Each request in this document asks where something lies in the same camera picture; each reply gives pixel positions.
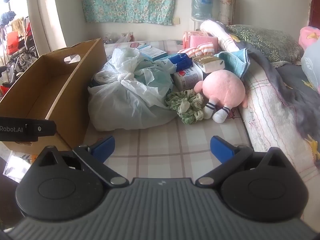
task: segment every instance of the teal towel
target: teal towel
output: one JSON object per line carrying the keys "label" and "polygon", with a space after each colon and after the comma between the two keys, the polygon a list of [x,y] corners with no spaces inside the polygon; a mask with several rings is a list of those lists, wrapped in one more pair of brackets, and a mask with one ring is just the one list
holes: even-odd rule
{"label": "teal towel", "polygon": [[245,48],[236,52],[222,51],[215,56],[224,60],[226,70],[231,71],[241,79],[250,65],[248,53],[250,51]]}

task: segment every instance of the stuffed toy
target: stuffed toy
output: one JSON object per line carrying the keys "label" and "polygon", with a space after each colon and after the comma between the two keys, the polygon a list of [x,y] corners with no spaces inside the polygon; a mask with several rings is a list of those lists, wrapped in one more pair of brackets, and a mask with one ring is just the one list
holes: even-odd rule
{"label": "stuffed toy", "polygon": [[195,93],[201,93],[209,99],[203,108],[203,118],[209,119],[217,106],[219,109],[212,117],[217,123],[223,123],[230,109],[242,104],[248,107],[247,96],[242,81],[232,72],[222,69],[210,73],[204,81],[194,87]]}

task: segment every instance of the screw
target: screw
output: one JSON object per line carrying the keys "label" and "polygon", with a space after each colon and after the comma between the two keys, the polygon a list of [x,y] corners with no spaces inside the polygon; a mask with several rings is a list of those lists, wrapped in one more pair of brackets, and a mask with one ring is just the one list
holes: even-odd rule
{"label": "screw", "polygon": [[214,179],[210,177],[202,177],[199,179],[201,185],[211,185],[214,183]]}
{"label": "screw", "polygon": [[110,182],[113,185],[121,185],[124,184],[127,180],[124,177],[113,177]]}

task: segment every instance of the cardboard box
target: cardboard box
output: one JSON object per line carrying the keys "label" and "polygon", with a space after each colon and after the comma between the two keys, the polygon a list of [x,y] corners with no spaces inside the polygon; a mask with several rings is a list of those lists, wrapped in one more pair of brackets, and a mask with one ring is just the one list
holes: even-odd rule
{"label": "cardboard box", "polygon": [[[79,55],[81,61],[64,61],[73,55]],[[27,154],[40,154],[47,145],[61,151],[82,144],[89,123],[87,87],[106,62],[102,39],[39,57],[2,98],[0,116],[53,120],[57,133],[39,137],[37,142],[3,143]]]}

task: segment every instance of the tied plastic bag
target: tied plastic bag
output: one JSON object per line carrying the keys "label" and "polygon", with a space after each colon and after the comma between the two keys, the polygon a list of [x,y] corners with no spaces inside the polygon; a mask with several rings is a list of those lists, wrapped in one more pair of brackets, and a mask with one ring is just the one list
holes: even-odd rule
{"label": "tied plastic bag", "polygon": [[306,48],[301,59],[302,70],[320,94],[320,39]]}
{"label": "tied plastic bag", "polygon": [[88,111],[96,130],[144,129],[175,117],[164,98],[172,91],[166,64],[144,60],[138,49],[115,49],[112,58],[93,77],[99,86],[88,88]]}

